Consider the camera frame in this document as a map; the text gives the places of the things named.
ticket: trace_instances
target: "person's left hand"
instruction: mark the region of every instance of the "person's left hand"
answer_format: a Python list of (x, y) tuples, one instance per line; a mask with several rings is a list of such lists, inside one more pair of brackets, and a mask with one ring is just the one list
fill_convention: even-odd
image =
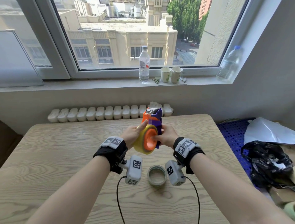
[(120, 137), (124, 139), (124, 141), (126, 143), (126, 147), (128, 149), (131, 149), (133, 147), (133, 143), (138, 138), (139, 133), (143, 129), (145, 129), (147, 124), (148, 124), (148, 120), (145, 120), (144, 122), (141, 123), (140, 126), (138, 126), (138, 127), (137, 126), (130, 126), (123, 132), (123, 134)]

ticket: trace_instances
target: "black plastic bag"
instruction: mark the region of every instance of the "black plastic bag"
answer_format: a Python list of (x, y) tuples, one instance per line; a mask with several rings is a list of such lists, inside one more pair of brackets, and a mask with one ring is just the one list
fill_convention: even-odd
[(241, 155), (252, 164), (251, 180), (257, 187), (294, 187), (289, 179), (293, 172), (292, 160), (279, 145), (253, 141), (241, 148)]

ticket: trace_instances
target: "forearm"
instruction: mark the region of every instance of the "forearm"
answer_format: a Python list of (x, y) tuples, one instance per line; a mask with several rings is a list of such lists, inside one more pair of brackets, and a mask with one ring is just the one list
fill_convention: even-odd
[(109, 172), (108, 160), (95, 156), (50, 196), (27, 223), (84, 223)]
[(196, 154), (190, 167), (230, 223), (294, 224), (260, 191), (206, 155)]

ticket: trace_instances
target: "wristband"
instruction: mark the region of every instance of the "wristband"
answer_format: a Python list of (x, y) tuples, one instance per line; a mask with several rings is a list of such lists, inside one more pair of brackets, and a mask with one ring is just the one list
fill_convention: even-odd
[(186, 173), (194, 174), (194, 172), (190, 168), (189, 163), (195, 154), (203, 153), (205, 155), (200, 145), (195, 143), (191, 139), (179, 137), (175, 140), (173, 144), (173, 149), (174, 158), (176, 158), (181, 166), (186, 167)]
[(128, 148), (123, 138), (110, 136), (98, 148), (93, 157), (97, 155), (104, 156), (110, 163), (111, 171), (121, 174), (122, 168), (118, 164), (124, 159)]

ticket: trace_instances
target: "car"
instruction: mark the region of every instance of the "car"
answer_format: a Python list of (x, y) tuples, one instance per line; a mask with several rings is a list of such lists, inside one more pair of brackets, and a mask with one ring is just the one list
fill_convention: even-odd
[(191, 43), (190, 44), (190, 46), (195, 47), (195, 48), (198, 47), (199, 45), (200, 45), (200, 43)]

